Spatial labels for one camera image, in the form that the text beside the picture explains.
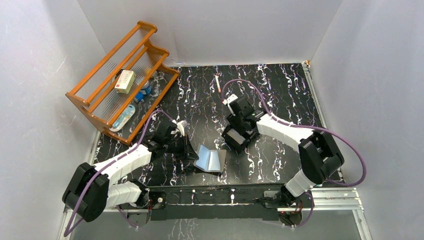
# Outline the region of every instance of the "wooden rack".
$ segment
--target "wooden rack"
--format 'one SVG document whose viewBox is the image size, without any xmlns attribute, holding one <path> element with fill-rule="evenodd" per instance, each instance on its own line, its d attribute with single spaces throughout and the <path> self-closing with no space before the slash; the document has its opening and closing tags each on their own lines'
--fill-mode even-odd
<svg viewBox="0 0 424 240">
<path fill-rule="evenodd" d="M 100 132 L 127 145 L 180 75 L 178 71 L 163 65 L 169 52 L 150 42 L 149 38 L 157 30 L 155 25 L 139 21 L 70 92 L 66 93 L 69 100 Z M 115 76 L 121 69 L 135 72 L 135 80 L 128 94 L 117 93 L 114 89 L 118 80 Z M 172 77 L 139 124 L 128 137 L 110 131 L 114 122 L 155 71 L 170 74 Z"/>
</svg>

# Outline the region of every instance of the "white wall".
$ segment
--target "white wall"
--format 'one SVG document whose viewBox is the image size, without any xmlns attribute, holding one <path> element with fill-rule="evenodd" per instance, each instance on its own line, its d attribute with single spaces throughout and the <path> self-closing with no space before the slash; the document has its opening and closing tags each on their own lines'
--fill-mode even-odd
<svg viewBox="0 0 424 240">
<path fill-rule="evenodd" d="M 423 1 L 345 0 L 311 62 L 329 128 L 365 157 L 358 191 L 376 240 L 424 238 L 423 23 Z"/>
<path fill-rule="evenodd" d="M 95 132 L 65 93 L 105 52 L 76 0 L 0 6 L 0 238 L 56 239 Z"/>
<path fill-rule="evenodd" d="M 142 20 L 166 64 L 215 65 L 310 60 L 342 0 L 78 2 L 106 52 Z"/>
</svg>

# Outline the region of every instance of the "small white box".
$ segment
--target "small white box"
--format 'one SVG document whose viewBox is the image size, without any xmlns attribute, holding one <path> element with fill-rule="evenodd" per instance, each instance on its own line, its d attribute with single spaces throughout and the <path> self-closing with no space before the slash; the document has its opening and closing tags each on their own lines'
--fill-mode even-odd
<svg viewBox="0 0 424 240">
<path fill-rule="evenodd" d="M 131 86 L 136 79 L 136 73 L 130 70 L 123 70 L 119 75 L 119 79 L 115 84 L 115 89 L 117 93 L 128 94 L 130 92 Z"/>
</svg>

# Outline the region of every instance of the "white marker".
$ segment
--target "white marker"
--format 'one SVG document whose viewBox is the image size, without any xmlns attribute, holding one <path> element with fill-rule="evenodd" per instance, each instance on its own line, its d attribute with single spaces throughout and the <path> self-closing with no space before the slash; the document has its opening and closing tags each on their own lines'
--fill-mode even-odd
<svg viewBox="0 0 424 240">
<path fill-rule="evenodd" d="M 221 93 L 220 81 L 218 80 L 218 75 L 215 75 L 216 85 L 218 85 L 218 93 Z"/>
</svg>

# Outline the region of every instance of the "marble tabletop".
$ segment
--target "marble tabletop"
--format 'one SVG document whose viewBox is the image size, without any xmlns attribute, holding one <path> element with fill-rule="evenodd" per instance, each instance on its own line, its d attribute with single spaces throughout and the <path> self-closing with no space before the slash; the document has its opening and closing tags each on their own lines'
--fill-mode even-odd
<svg viewBox="0 0 424 240">
<path fill-rule="evenodd" d="M 261 135 L 248 149 L 236 154 L 221 137 L 230 114 L 220 99 L 215 75 L 221 88 L 232 79 L 245 79 L 255 84 L 266 98 L 269 109 L 278 117 L 302 125 L 322 127 L 319 112 L 300 63 L 219 65 L 180 67 L 179 78 L 160 102 L 158 109 L 167 112 L 177 121 L 188 122 L 188 135 L 194 149 L 203 144 L 209 149 L 227 150 L 222 173 L 203 172 L 190 160 L 175 160 L 171 154 L 155 159 L 120 180 L 121 183 L 137 179 L 147 186 L 197 186 L 285 183 L 301 168 L 299 154 L 284 143 Z M 138 104 L 138 112 L 127 123 L 131 132 L 166 84 L 163 74 L 151 81 L 152 96 Z M 255 108 L 260 107 L 259 97 L 245 83 L 236 82 L 225 90 L 225 95 L 246 96 Z M 152 119 L 153 130 L 163 120 L 158 114 Z M 101 135 L 95 163 L 105 161 L 128 146 L 106 135 Z"/>
</svg>

